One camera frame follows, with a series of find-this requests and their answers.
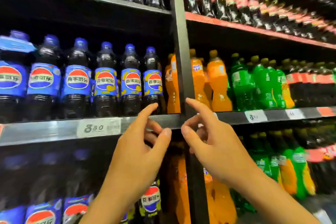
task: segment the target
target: person's right hand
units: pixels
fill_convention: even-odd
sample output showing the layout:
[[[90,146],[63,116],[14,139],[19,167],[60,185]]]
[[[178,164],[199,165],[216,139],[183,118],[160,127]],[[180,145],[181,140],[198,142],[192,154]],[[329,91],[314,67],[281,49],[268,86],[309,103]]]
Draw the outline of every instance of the person's right hand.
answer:
[[[251,176],[262,174],[229,124],[219,121],[203,103],[190,98],[186,102],[199,114],[187,120],[181,132],[190,152],[212,176],[239,191]],[[195,132],[192,128],[199,123],[204,126]]]

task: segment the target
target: blue label with yellow lemons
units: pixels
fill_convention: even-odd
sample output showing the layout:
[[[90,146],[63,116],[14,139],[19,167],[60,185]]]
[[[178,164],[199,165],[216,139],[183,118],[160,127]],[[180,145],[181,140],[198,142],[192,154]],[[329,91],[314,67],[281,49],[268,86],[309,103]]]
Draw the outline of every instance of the blue label with yellow lemons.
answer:
[[[95,70],[94,95],[113,95],[117,92],[117,71],[113,68],[100,67]]]
[[[138,69],[121,71],[121,95],[141,95],[141,74]]]
[[[147,70],[143,74],[145,96],[162,94],[162,77],[159,70]]]

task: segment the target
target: blue bottle cap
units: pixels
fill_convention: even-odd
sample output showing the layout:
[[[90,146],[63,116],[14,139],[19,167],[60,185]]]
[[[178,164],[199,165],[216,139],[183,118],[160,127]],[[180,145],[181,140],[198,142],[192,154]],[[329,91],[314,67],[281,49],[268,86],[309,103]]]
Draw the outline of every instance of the blue bottle cap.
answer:
[[[44,37],[44,43],[54,45],[54,46],[57,46],[57,47],[60,46],[60,42],[59,42],[57,36],[55,36],[55,35],[46,35]]]
[[[29,35],[18,30],[11,30],[10,37],[29,42]]]
[[[112,44],[110,42],[102,42],[101,49],[112,49]]]
[[[84,38],[76,38],[75,47],[87,50],[87,41]]]
[[[5,169],[17,170],[28,163],[25,155],[15,155],[5,157],[3,160]]]
[[[90,155],[90,150],[89,149],[78,149],[76,150],[73,155],[77,160],[87,160]]]
[[[42,164],[55,165],[59,161],[60,156],[61,154],[59,152],[45,153],[42,156]]]
[[[134,45],[133,44],[126,45],[125,50],[129,50],[129,49],[135,49]]]
[[[154,47],[148,47],[146,52],[155,52],[155,48]]]

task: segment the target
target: price tag strip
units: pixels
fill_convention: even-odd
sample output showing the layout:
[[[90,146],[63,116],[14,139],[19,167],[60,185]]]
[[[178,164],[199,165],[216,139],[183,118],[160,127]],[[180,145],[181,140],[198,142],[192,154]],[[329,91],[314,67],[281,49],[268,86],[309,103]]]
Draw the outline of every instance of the price tag strip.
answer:
[[[80,120],[77,126],[77,138],[119,135],[121,118],[97,118]]]
[[[306,118],[301,109],[285,109],[285,111],[290,120],[303,120]]]
[[[263,110],[245,111],[245,116],[250,123],[260,123],[268,121]]]

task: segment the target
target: hand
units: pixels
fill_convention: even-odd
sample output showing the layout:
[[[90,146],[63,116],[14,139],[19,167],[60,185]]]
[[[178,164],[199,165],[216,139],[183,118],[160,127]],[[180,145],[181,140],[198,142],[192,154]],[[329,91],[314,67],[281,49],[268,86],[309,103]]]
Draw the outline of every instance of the hand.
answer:
[[[212,176],[240,191],[248,185],[251,175],[261,172],[240,142],[233,128],[221,122],[203,103],[186,99],[199,114],[187,120],[181,128],[184,139],[198,160]],[[196,132],[192,128],[200,127]]]
[[[159,124],[148,118],[157,107],[158,104],[155,103],[143,109],[119,138],[99,193],[111,190],[113,193],[121,192],[120,203],[125,202],[127,209],[139,200],[154,182],[170,143],[171,130],[162,129]],[[152,129],[159,136],[146,131],[146,128]],[[153,148],[147,146],[145,140],[151,142]]]

